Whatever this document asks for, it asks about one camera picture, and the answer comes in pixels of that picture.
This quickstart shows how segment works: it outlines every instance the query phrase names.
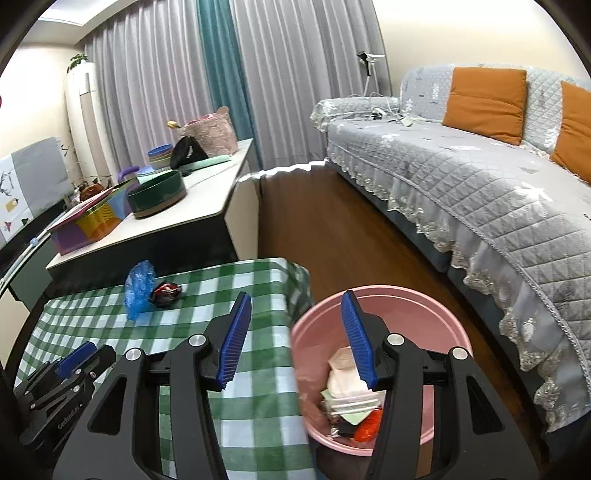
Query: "black bag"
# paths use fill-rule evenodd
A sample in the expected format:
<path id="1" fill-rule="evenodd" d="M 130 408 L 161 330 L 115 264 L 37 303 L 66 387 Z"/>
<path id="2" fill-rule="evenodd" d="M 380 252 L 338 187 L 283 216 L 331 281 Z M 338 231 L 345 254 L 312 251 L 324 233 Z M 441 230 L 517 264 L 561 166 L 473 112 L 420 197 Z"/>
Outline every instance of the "black bag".
<path id="1" fill-rule="evenodd" d="M 176 170 L 183 165 L 188 165 L 199 160 L 209 158 L 193 137 L 183 137 L 174 146 L 173 156 L 170 159 L 170 168 Z"/>

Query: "potted plant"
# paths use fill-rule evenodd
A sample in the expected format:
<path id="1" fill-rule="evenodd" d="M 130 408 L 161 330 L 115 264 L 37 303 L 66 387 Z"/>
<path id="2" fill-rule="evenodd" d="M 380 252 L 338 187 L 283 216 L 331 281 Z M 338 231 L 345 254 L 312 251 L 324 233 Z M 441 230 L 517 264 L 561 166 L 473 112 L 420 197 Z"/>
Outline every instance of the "potted plant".
<path id="1" fill-rule="evenodd" d="M 70 59 L 70 66 L 68 67 L 66 73 L 70 73 L 70 70 L 74 67 L 77 67 L 78 65 L 80 65 L 80 63 L 82 63 L 83 61 L 88 61 L 88 57 L 86 55 L 84 55 L 83 53 L 79 53 L 78 55 L 74 55 L 71 59 Z"/>

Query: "green checkered tablecloth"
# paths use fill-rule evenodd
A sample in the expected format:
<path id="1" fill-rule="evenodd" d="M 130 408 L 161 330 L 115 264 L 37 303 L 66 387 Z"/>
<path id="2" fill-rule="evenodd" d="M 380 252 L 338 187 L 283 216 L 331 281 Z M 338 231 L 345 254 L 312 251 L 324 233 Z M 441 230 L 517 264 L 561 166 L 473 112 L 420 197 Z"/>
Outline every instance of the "green checkered tablecloth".
<path id="1" fill-rule="evenodd" d="M 183 286 L 169 310 L 155 307 L 126 319 L 124 288 L 103 288 L 49 301 L 25 349 L 17 382 L 43 362 L 90 340 L 118 355 L 177 346 L 228 313 L 240 291 L 252 297 L 252 321 L 234 380 L 210 393 L 212 416 L 230 480 L 314 480 L 298 407 L 290 326 L 312 304 L 309 274 L 283 258 L 242 261 L 166 277 Z M 104 375 L 97 382 L 104 380 Z M 175 476 L 168 387 L 160 399 L 163 471 Z"/>

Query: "blue plastic bag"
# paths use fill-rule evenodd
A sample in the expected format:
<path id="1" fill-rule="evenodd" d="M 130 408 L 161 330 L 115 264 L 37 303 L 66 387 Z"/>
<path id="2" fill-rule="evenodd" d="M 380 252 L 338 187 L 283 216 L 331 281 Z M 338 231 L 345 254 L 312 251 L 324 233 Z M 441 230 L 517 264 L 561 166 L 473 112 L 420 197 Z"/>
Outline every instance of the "blue plastic bag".
<path id="1" fill-rule="evenodd" d="M 129 271 L 125 280 L 125 306 L 127 319 L 136 320 L 148 306 L 148 298 L 154 288 L 154 267 L 144 260 Z"/>

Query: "gray curtain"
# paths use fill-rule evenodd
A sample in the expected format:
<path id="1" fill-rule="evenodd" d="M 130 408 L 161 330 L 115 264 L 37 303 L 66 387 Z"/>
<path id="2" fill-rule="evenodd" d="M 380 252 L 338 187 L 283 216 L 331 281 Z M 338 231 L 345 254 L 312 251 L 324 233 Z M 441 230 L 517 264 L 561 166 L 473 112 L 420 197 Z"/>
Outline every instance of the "gray curtain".
<path id="1" fill-rule="evenodd" d="M 176 143 L 168 120 L 183 125 L 213 110 L 194 0 L 140 0 L 84 42 L 120 169 Z"/>
<path id="2" fill-rule="evenodd" d="M 372 1 L 232 0 L 232 12 L 264 167 L 321 160 L 313 106 L 360 95 L 365 74 L 356 53 L 384 52 Z M 390 95 L 383 64 L 380 90 Z"/>

